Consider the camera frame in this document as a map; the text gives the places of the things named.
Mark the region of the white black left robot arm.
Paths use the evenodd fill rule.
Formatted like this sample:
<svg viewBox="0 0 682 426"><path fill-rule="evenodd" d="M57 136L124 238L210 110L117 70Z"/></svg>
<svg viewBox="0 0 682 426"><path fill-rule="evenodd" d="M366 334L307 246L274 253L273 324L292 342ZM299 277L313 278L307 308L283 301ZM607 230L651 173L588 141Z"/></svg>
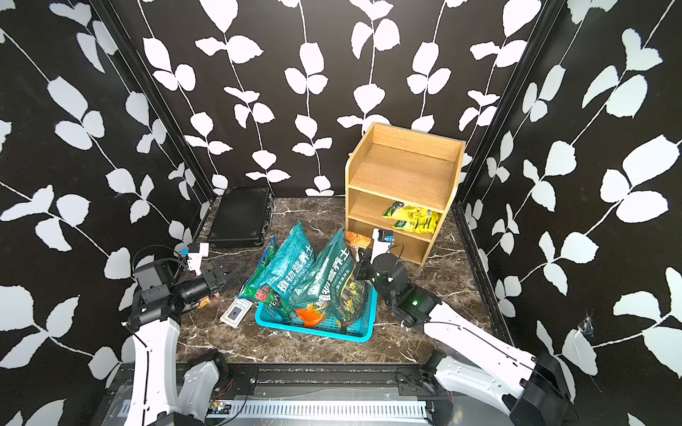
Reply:
<svg viewBox="0 0 682 426"><path fill-rule="evenodd" d="M212 394L231 380L224 356L212 349L188 362L178 385L177 345L186 308L236 285L245 262L215 259L211 270L181 281L182 266L177 257L167 257L133 272L140 289L124 323L135 348L127 425L204 425Z"/></svg>

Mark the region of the teal orange fertilizer bag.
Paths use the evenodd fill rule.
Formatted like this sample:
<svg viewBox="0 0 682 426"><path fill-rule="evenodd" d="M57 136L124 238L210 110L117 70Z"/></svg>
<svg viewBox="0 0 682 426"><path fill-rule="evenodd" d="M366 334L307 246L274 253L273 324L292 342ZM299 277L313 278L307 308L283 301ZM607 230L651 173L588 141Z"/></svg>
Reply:
<svg viewBox="0 0 682 426"><path fill-rule="evenodd" d="M305 290L304 281L314 266L316 253L305 235L300 221L289 231L289 236L276 252L275 258L265 271L265 278L296 312L294 320L301 320L305 327L312 328L326 319L326 307L312 302L293 302L291 298Z"/></svg>

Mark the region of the orange white fertilizer packet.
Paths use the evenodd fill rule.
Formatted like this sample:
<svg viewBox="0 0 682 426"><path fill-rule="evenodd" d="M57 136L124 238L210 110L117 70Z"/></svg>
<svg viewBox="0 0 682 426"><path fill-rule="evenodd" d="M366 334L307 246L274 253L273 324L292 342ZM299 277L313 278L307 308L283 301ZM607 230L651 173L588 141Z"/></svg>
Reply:
<svg viewBox="0 0 682 426"><path fill-rule="evenodd" d="M373 242L373 239L370 237L354 232L346 232L345 240L353 250L367 249Z"/></svg>

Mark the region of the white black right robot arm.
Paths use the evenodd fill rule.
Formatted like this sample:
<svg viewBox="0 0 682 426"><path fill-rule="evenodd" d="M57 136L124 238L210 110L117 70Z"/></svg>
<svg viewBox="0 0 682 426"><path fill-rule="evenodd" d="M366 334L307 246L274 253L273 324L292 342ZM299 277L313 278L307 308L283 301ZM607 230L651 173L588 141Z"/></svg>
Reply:
<svg viewBox="0 0 682 426"><path fill-rule="evenodd" d="M414 284L404 264L387 252L359 251L359 277L371 285L390 314L449 347L469 362L433 353L422 365L424 380L471 397L507 415L514 425L565 425L579 418L559 362L533 355L490 335L432 292Z"/></svg>

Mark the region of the dark green fertilizer bag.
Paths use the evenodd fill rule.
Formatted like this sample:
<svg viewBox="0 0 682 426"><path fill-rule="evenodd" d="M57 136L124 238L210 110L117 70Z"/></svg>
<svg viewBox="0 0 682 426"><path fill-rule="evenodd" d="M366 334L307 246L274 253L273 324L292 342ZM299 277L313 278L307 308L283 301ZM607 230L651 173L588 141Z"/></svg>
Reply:
<svg viewBox="0 0 682 426"><path fill-rule="evenodd" d="M326 307L324 321L333 320L342 330L350 327L362 314L366 293L365 284L353 277L355 264L355 252L340 230L318 255L304 281L305 290L291 300L312 302L316 297L317 306Z"/></svg>

